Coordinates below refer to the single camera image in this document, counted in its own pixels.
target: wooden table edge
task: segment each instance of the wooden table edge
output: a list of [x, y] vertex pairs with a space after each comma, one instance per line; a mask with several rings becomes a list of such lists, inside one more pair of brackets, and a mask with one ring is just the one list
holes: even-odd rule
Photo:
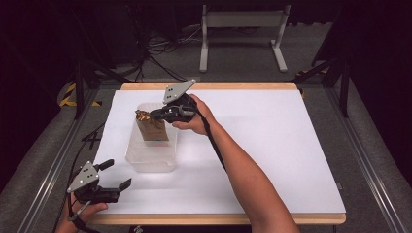
[[[296, 224], [338, 225], [346, 221], [346, 214], [292, 214]], [[109, 225], [245, 225], [246, 215], [182, 215], [182, 214], [97, 214], [90, 224]]]
[[[120, 90], [163, 90], [175, 83], [124, 83]], [[195, 83], [190, 89], [279, 89], [296, 90], [294, 83]]]

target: plastic bin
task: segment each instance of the plastic bin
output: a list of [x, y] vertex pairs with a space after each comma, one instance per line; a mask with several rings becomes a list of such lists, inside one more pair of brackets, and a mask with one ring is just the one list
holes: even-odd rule
[[[161, 103], [145, 103], [137, 109], [150, 112], [163, 107]], [[125, 159], [134, 170], [144, 173], [171, 172], [176, 166], [176, 140], [178, 130], [165, 122], [169, 141], [144, 141], [134, 121]]]

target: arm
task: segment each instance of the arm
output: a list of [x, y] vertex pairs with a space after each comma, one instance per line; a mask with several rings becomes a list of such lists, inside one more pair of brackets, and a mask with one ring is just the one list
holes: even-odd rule
[[[221, 152], [233, 191], [251, 222], [253, 232], [298, 232], [291, 214], [271, 181], [219, 125], [206, 104], [195, 95], [191, 97], [210, 124], [212, 136]], [[173, 122], [173, 126], [206, 135], [199, 115], [189, 123]]]

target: white tabletop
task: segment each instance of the white tabletop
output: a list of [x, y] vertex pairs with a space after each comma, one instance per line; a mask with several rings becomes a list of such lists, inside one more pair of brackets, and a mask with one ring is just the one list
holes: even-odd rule
[[[292, 214], [344, 214], [345, 208], [298, 90], [189, 90], [273, 182]], [[138, 173], [124, 159], [135, 111], [164, 90], [118, 90], [94, 163], [115, 159], [100, 185], [131, 187], [110, 214], [244, 214], [209, 140], [179, 131], [170, 173]]]

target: black cable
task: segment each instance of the black cable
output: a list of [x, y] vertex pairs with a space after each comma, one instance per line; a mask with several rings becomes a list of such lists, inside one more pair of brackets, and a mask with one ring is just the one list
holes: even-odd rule
[[55, 232], [55, 230], [56, 230], [56, 228], [57, 228], [57, 225], [58, 225], [58, 223], [59, 223], [59, 221], [60, 221], [60, 216], [61, 216], [61, 213], [62, 213], [63, 208], [64, 208], [64, 203], [65, 203], [65, 201], [66, 201], [66, 197], [68, 197], [68, 198], [70, 199], [70, 200], [68, 200], [68, 203], [71, 202], [70, 195], [67, 195], [67, 188], [69, 188], [70, 183], [73, 181], [73, 178], [74, 178], [74, 176], [73, 176], [73, 170], [74, 170], [74, 167], [75, 167], [75, 165], [76, 165], [76, 161], [77, 161], [77, 159], [78, 159], [78, 157], [79, 157], [79, 154], [80, 154], [80, 152], [82, 151], [82, 149], [85, 147], [85, 145], [86, 145], [86, 143], [88, 142], [88, 140], [89, 140], [101, 127], [103, 127], [103, 125], [104, 125], [105, 123], [106, 123], [106, 122], [102, 123], [99, 127], [97, 127], [95, 130], [93, 130], [93, 132], [91, 132], [90, 134], [88, 134], [88, 135], [86, 135], [84, 138], [82, 138], [82, 140], [85, 140], [85, 142], [82, 143], [82, 145], [81, 145], [81, 147], [79, 148], [79, 150], [78, 150], [78, 152], [77, 152], [77, 154], [76, 154], [76, 157], [75, 157], [75, 159], [74, 159], [74, 161], [73, 161], [73, 163], [72, 163], [72, 167], [71, 167], [70, 173], [69, 173], [69, 179], [67, 180], [66, 189], [64, 190], [63, 202], [62, 202], [61, 205], [60, 205], [60, 210], [59, 210], [58, 215], [57, 215], [57, 218], [56, 218], [56, 220], [55, 220], [55, 222], [54, 222], [54, 228], [53, 228], [53, 230], [52, 230], [52, 233]]
[[203, 121], [203, 124], [205, 126], [205, 130], [207, 133], [207, 137], [209, 138], [210, 143], [212, 144], [213, 149], [215, 150], [216, 155], [218, 156], [219, 161], [221, 162], [223, 168], [226, 170], [226, 167], [224, 166], [224, 162], [221, 156], [221, 151], [218, 148], [218, 145], [216, 145], [215, 139], [212, 136], [212, 132], [210, 131], [210, 124], [207, 121], [206, 117], [203, 116], [203, 114], [200, 113], [200, 111], [196, 108], [196, 112], [200, 115], [200, 118]]
[[153, 64], [159, 66], [160, 68], [162, 68], [167, 74], [169, 74], [171, 77], [173, 77], [174, 79], [178, 80], [178, 81], [187, 81], [188, 79], [180, 76], [179, 74], [177, 74], [176, 72], [170, 70], [169, 68], [165, 68], [163, 67], [156, 59], [154, 59], [152, 56], [149, 57], [149, 61], [152, 62]]

